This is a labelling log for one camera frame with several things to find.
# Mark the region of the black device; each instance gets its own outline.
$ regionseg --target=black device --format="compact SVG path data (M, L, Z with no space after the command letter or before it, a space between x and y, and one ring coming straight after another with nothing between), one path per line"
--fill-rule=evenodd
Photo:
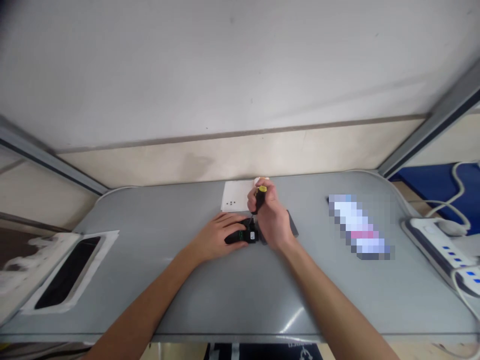
M291 232L294 237L298 237L299 231L295 226L294 220L292 219L292 215L288 210L287 210L287 213L288 213L288 217L290 218ZM225 238L225 243L233 244L239 241L245 241L249 244L254 244L257 241L261 241L263 245L267 244L267 241L265 240L264 235L260 231L258 224L255 223L253 216L243 221L240 221L240 224L243 224L246 227L246 230L235 231L233 234L228 235Z
M255 226L254 218L250 217L243 221L240 221L246 227L246 230L235 231L233 234L228 235L225 238L227 244L237 243L244 241L249 244L256 243L259 240L259 232Z

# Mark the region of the black rectangular slot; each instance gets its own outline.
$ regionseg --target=black rectangular slot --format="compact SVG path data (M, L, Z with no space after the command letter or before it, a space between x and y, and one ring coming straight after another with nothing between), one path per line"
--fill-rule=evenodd
M67 298L99 242L100 236L97 236L82 240L75 246L38 299L35 309L61 304Z

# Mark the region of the metal pole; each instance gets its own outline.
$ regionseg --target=metal pole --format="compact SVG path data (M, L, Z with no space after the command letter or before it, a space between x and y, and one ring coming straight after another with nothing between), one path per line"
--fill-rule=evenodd
M480 102L480 60L440 99L430 116L378 168L385 178L439 137Z
M2 116L0 116L0 146L90 190L92 193L103 195L109 191L100 182L41 148L38 141L32 141L24 136L21 130L15 128Z

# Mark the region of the floor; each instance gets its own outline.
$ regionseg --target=floor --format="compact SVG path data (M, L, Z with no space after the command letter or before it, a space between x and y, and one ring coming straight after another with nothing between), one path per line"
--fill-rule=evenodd
M437 349L429 343L395 342L390 344L401 360L454 360L457 359ZM335 360L328 344L318 344L324 360ZM447 349L466 356L476 348L475 344L449 345ZM203 360L206 343L152 343L140 360Z

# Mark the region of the gray table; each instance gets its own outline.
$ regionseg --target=gray table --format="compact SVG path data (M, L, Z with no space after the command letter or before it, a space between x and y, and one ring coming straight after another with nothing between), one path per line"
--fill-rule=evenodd
M299 241L388 340L468 342L476 324L403 233L405 217L389 184L367 173L275 178ZM95 341L220 209L224 182L115 192L75 228L119 237L77 305L62 314L16 315L0 341ZM329 217L329 194L356 194L396 247L394 260L360 260ZM323 341L291 275L261 243L197 268L154 337L162 342Z

